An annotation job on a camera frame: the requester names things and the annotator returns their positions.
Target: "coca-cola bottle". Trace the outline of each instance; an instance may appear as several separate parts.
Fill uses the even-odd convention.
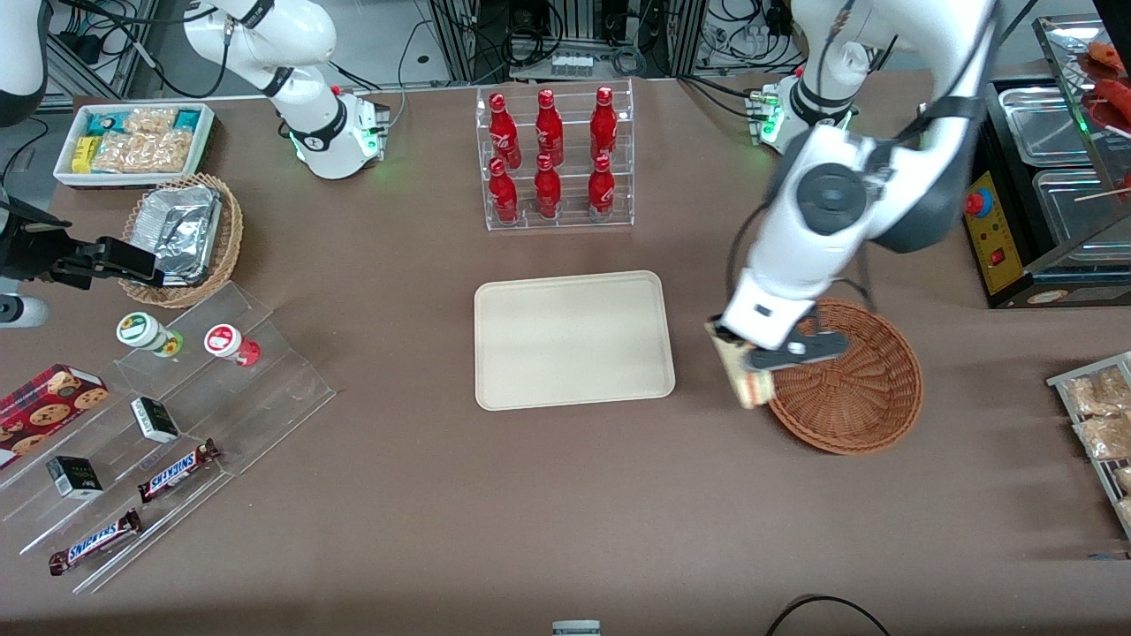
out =
[[[562,136],[562,115],[554,106],[554,92],[538,91],[538,119],[534,122],[538,131],[538,152],[549,153],[554,165],[566,161],[566,144]]]
[[[523,153],[518,149],[518,127],[515,118],[507,112],[507,98],[502,93],[493,93],[487,100],[491,104],[491,145],[495,156],[507,162],[507,167],[516,170],[523,165]]]
[[[613,110],[613,89],[608,86],[597,88],[597,108],[589,120],[589,154],[594,161],[602,154],[613,156],[616,149],[616,111]]]
[[[500,157],[491,157],[487,167],[491,170],[487,190],[491,191],[495,216],[499,217],[499,223],[513,225],[518,223],[518,190],[515,188],[515,180],[507,174],[507,164]]]
[[[613,215],[613,188],[616,181],[608,172],[608,155],[599,155],[593,162],[593,174],[589,175],[589,218],[595,223],[604,223]]]
[[[534,175],[534,189],[538,192],[538,214],[547,221],[558,218],[562,210],[562,180],[554,170],[550,153],[538,155],[538,173]]]

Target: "round wicker basket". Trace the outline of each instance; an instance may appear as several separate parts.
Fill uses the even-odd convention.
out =
[[[887,320],[843,300],[818,303],[821,323],[848,336],[836,360],[774,372],[770,409],[794,435],[838,455],[884,450],[910,430],[923,406],[923,373]],[[802,323],[812,334],[813,320]]]
[[[232,277],[235,260],[240,256],[240,240],[243,238],[243,213],[240,201],[223,181],[210,174],[193,174],[169,183],[157,186],[157,189],[187,188],[189,186],[208,186],[224,196],[224,207],[221,209],[219,227],[216,229],[216,243],[213,248],[211,273],[204,283],[196,287],[148,287],[119,281],[127,295],[138,302],[156,304],[166,309],[183,309],[205,300],[221,289]],[[141,201],[133,206],[133,214],[126,221],[122,240],[129,241],[133,233],[133,223],[138,218]]]

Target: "aluminum foil container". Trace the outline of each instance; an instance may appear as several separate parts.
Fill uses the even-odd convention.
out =
[[[153,252],[165,286],[196,286],[208,277],[223,196],[207,186],[155,190],[138,209],[130,244]]]

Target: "acrylic display stand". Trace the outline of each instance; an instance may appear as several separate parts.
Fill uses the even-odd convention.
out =
[[[596,223],[589,218],[589,175],[593,174],[593,156],[589,153],[589,119],[596,106],[597,88],[613,89],[613,110],[616,111],[616,149],[610,171],[616,180],[613,190],[613,213],[608,221]],[[487,97],[497,89],[480,89],[475,110],[475,137],[480,146],[480,175],[483,181],[483,209],[487,230],[534,230],[554,227],[605,227],[631,225],[636,218],[633,198],[633,173],[636,171],[632,105],[632,84],[629,81],[580,81],[555,84],[554,102],[562,115],[564,129],[566,161],[558,166],[562,181],[562,210],[554,221],[547,221],[536,209],[534,175],[538,171],[538,143],[534,122],[538,117],[537,94],[511,94],[507,96],[507,110],[518,126],[518,147],[523,152],[523,164],[510,172],[518,188],[518,223],[503,225],[491,205],[487,181],[491,173],[487,162],[494,156],[491,145],[491,109]]]
[[[227,283],[169,324],[184,336],[176,356],[161,359],[133,350],[106,368],[101,376],[111,395],[92,418],[63,429],[41,445],[50,448],[0,473],[7,543],[41,561],[43,576],[49,576],[52,553],[137,508],[144,527],[140,535],[120,539],[59,577],[76,594],[97,591],[329,402],[335,392],[291,349],[268,315],[235,283]],[[234,325],[259,343],[262,354],[256,364],[238,367],[204,350],[204,334],[221,323]],[[165,404],[181,431],[176,441],[158,444],[141,436],[130,410],[130,402],[140,395]],[[138,484],[207,438],[213,438],[222,455],[143,505]],[[60,497],[45,466],[54,455],[89,459],[104,492],[88,501]]]

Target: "red button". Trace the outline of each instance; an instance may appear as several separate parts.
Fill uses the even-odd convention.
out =
[[[966,197],[966,214],[977,215],[986,205],[986,199],[982,195],[974,192]]]

